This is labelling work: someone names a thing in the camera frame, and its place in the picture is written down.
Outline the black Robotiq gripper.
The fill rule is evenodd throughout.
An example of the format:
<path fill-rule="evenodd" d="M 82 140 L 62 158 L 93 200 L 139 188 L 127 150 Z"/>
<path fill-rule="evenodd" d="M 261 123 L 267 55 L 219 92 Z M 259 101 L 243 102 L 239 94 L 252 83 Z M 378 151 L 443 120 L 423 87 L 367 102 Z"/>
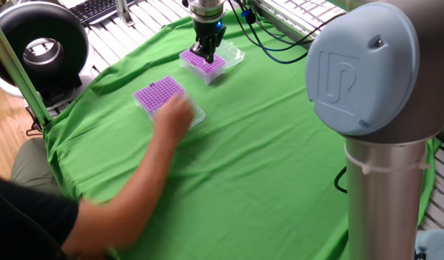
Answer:
<path fill-rule="evenodd" d="M 196 42 L 189 48 L 189 51 L 197 56 L 204 57 L 209 64 L 214 62 L 214 54 L 220 45 L 226 31 L 226 27 L 221 20 L 215 22 L 193 22 L 196 32 Z"/>

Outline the bare human hand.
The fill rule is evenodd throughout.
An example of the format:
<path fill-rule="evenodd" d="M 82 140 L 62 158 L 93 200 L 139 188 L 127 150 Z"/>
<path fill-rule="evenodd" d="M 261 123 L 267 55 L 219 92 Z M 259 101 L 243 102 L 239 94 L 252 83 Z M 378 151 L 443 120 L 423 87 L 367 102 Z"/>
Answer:
<path fill-rule="evenodd" d="M 153 137 L 179 143 L 190 129 L 193 117 L 191 101 L 185 95 L 175 94 L 157 110 Z"/>

